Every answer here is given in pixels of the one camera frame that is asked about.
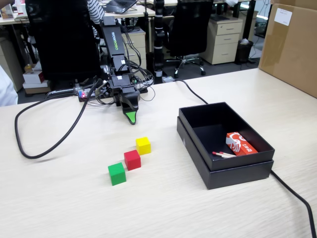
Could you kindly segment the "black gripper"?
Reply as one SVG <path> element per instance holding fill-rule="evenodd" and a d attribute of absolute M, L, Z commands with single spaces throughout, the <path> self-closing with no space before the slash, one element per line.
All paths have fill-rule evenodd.
<path fill-rule="evenodd" d="M 131 125 L 135 125 L 136 112 L 139 109 L 140 92 L 138 90 L 135 91 L 135 87 L 131 83 L 129 75 L 111 76 L 109 86 L 110 95 L 119 95 L 123 114 L 127 117 Z"/>

